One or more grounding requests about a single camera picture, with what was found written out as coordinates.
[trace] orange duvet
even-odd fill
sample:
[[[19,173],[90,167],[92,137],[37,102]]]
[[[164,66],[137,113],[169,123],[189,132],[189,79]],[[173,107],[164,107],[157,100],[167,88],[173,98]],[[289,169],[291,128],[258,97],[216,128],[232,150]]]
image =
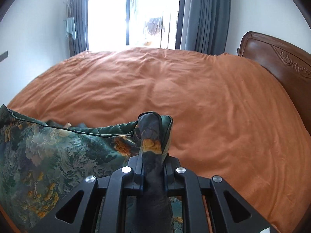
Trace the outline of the orange duvet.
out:
[[[311,201],[311,138],[278,81],[258,63],[222,54],[136,48],[84,52],[32,81],[9,108],[89,127],[153,110],[174,119],[170,155],[223,176],[280,232]]]

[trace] curtain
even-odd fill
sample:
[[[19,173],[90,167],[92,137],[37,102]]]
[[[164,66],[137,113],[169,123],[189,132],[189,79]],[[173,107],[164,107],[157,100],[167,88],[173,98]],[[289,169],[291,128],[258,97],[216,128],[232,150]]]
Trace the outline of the curtain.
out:
[[[189,17],[184,17],[184,48],[211,55],[224,53],[229,15],[230,0],[191,0]]]
[[[180,49],[185,50],[191,0],[185,0]]]
[[[76,40],[69,39],[70,56],[74,56],[89,49],[87,11],[88,0],[70,0],[72,4],[71,14],[74,17],[76,26]]]

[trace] wooden bed frame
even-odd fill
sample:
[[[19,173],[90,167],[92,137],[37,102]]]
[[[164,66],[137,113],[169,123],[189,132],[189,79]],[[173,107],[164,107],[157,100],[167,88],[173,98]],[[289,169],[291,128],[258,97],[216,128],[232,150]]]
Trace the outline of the wooden bed frame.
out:
[[[258,62],[282,84],[311,134],[311,54],[278,38],[247,32],[241,41],[239,56]],[[309,232],[311,206],[293,231]]]

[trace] glass door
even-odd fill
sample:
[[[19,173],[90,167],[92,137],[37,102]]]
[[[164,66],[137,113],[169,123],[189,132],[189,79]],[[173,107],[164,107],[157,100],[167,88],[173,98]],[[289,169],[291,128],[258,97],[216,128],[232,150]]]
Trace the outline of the glass door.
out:
[[[130,46],[175,49],[179,0],[131,0]]]
[[[88,38],[93,51],[125,47],[126,0],[89,0]]]

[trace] light blue towel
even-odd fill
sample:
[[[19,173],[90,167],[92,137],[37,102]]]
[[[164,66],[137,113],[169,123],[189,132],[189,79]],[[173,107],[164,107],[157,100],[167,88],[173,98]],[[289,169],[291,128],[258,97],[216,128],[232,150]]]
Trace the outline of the light blue towel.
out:
[[[73,17],[66,19],[66,32],[71,34],[73,40],[76,40],[77,38],[76,26],[75,26],[75,20]]]

